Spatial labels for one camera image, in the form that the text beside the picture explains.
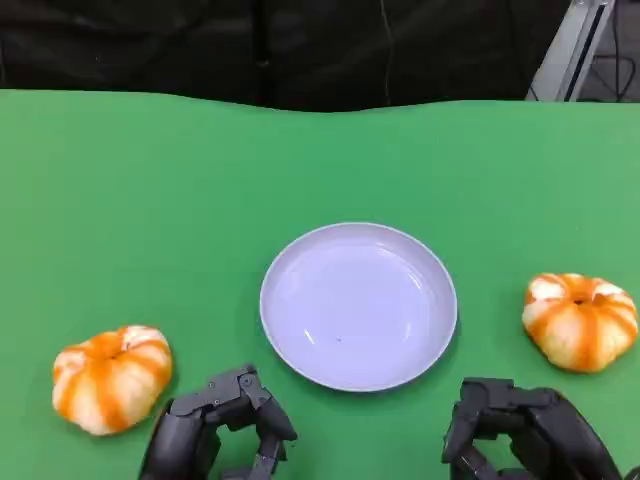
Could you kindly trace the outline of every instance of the peeled mandarin orange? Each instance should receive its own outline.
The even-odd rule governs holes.
[[[169,344],[159,330],[129,326],[65,348],[53,365],[53,407],[93,435],[144,419],[171,378]]]
[[[598,372],[631,347],[638,312],[624,290],[576,273],[535,277],[522,321],[549,361],[576,372]]]

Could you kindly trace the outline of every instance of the cable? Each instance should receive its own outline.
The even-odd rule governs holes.
[[[391,65],[393,64],[393,55],[395,53],[395,42],[393,39],[393,32],[391,25],[389,24],[389,16],[387,15],[387,6],[384,0],[380,0],[380,11],[382,14],[382,21],[384,22],[384,31],[387,35],[387,41],[389,42],[389,56],[387,57],[387,66],[384,71],[384,98],[387,107],[391,106],[391,93],[389,91],[389,78],[391,76]]]
[[[520,62],[520,44],[518,43],[518,35],[516,32],[516,19],[515,19],[515,15],[513,13],[513,8],[511,6],[511,0],[504,0],[504,5],[505,5],[505,10],[507,12],[507,16],[509,17],[509,36],[511,38],[511,44],[513,46],[513,56],[514,56],[514,60],[513,63],[515,63],[516,68],[518,69],[518,76],[520,77],[520,83],[522,84],[523,88],[527,88],[528,91],[531,92],[531,94],[533,95],[533,98],[536,99],[536,102],[540,101],[540,98],[538,97],[538,94],[536,93],[536,91],[533,89],[533,85],[529,84],[527,85],[527,76],[525,74],[524,71],[524,66],[522,65],[522,63]]]
[[[616,102],[620,103],[622,100],[624,100],[625,98],[627,98],[627,93],[629,92],[629,88],[631,88],[631,84],[633,83],[633,80],[636,76],[637,73],[637,64],[635,62],[635,60],[627,55],[595,55],[594,60],[615,60],[616,64],[618,65],[618,67],[620,66],[620,62],[621,61],[625,61],[629,63],[629,66],[631,67],[631,72],[629,72],[629,78],[627,78],[627,82],[624,84],[624,86],[622,87],[622,90],[620,90],[619,88],[614,88],[611,87],[604,78],[602,78],[602,75],[600,75],[598,73],[598,71],[595,69],[595,63],[591,66],[591,71],[594,73],[594,75],[596,75],[596,77],[598,77],[598,79],[605,84],[605,86],[607,87],[608,90],[611,91],[611,93],[614,95]],[[620,74],[618,71],[618,82],[620,80]]]

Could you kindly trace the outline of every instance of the green table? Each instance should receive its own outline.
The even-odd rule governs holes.
[[[140,322],[172,344],[172,394],[247,360],[259,366],[300,433],[280,479],[447,478],[442,437],[465,376],[562,390],[626,472],[640,463],[640,349],[600,375],[564,373],[525,336],[520,314],[540,271],[603,276],[640,299],[638,119],[640,107],[616,105],[315,115],[0,93],[3,478],[135,478],[152,421],[92,438],[58,418],[50,396],[63,346]],[[258,291],[274,256],[347,220],[416,236],[456,283],[458,334],[396,391],[316,386],[261,330]],[[218,468],[252,458],[253,432],[223,433]],[[498,465],[505,444],[487,447]]]

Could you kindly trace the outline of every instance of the robotic finger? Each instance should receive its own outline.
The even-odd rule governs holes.
[[[474,439],[499,434],[509,435],[525,470],[495,472],[473,447]],[[452,479],[622,480],[603,442],[566,398],[552,389],[517,388],[511,380],[464,380],[442,461],[451,465]]]
[[[286,460],[284,442],[297,433],[255,367],[225,372],[207,388],[171,400],[155,426],[140,480],[206,480],[221,442],[217,429],[256,426],[260,447],[251,467],[224,472],[225,480],[269,480]]]

